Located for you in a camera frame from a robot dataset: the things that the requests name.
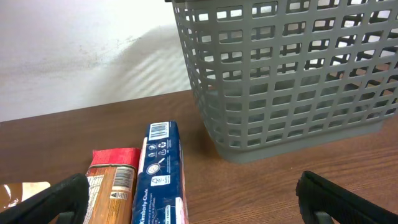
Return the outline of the blue tissue pack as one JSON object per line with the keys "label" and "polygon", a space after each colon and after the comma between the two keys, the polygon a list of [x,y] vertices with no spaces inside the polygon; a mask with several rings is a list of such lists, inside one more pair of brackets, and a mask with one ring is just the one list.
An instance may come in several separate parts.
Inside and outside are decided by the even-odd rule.
{"label": "blue tissue pack", "polygon": [[183,151],[175,121],[148,125],[132,204],[132,224],[188,224]]}

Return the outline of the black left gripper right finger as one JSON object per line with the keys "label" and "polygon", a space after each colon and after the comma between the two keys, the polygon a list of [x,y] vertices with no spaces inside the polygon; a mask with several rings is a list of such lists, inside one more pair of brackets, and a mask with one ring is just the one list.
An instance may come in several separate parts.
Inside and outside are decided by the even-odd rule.
{"label": "black left gripper right finger", "polygon": [[306,170],[295,189],[305,224],[397,223],[397,215]]}

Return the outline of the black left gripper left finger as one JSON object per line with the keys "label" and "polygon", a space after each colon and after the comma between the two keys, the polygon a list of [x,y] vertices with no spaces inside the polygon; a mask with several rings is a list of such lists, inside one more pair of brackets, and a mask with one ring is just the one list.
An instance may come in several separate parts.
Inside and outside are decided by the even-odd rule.
{"label": "black left gripper left finger", "polygon": [[2,224],[57,223],[82,224],[89,201],[89,183],[77,173],[1,212]]}

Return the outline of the beige brown snack pouch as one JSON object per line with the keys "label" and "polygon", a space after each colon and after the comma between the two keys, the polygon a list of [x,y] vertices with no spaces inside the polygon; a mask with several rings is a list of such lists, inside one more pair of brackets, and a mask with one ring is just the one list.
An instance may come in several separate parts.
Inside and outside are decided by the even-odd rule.
{"label": "beige brown snack pouch", "polygon": [[49,187],[49,182],[1,184],[1,212],[16,206]]}

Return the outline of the orange biscuit packet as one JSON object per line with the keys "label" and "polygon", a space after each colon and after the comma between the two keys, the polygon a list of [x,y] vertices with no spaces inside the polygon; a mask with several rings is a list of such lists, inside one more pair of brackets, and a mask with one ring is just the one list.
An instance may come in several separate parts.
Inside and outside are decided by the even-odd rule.
{"label": "orange biscuit packet", "polygon": [[135,147],[93,151],[84,224],[130,224],[140,154]]}

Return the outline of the grey plastic basket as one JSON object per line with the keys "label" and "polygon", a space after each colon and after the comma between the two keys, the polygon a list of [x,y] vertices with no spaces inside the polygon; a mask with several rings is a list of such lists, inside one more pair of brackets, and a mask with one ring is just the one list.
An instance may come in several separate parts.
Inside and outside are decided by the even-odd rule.
{"label": "grey plastic basket", "polygon": [[217,153],[246,163],[397,115],[397,0],[172,1]]}

